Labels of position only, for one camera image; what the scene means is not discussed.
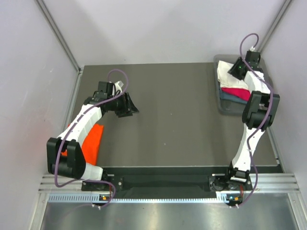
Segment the white t shirt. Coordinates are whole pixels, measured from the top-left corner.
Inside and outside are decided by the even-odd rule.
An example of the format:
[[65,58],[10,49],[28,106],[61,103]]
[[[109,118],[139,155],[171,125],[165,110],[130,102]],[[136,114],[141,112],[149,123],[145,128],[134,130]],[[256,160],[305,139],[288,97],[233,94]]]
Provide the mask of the white t shirt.
[[249,86],[243,80],[239,80],[233,77],[228,71],[233,67],[234,64],[219,60],[217,66],[217,76],[220,83],[220,87],[226,88],[241,88],[250,90]]

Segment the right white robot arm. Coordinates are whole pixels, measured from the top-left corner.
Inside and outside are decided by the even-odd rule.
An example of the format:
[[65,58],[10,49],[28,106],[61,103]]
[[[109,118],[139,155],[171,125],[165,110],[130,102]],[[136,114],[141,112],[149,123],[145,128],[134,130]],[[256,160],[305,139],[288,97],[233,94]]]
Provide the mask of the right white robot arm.
[[252,49],[247,51],[245,57],[239,57],[228,73],[243,80],[250,92],[242,113],[243,136],[224,177],[225,186],[234,190],[248,181],[252,157],[260,138],[273,124],[280,96],[272,92],[272,86],[264,79],[259,52]]

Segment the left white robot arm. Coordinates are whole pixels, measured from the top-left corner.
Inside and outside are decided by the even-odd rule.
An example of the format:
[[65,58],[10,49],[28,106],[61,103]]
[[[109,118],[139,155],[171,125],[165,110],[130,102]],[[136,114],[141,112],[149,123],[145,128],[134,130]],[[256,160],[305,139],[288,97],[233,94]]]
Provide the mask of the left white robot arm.
[[98,84],[97,91],[88,97],[76,118],[56,138],[47,141],[47,170],[49,173],[76,180],[92,180],[98,190],[107,188],[109,179],[103,168],[87,163],[82,144],[94,125],[105,113],[113,111],[119,118],[139,112],[130,95],[123,90],[123,82]]

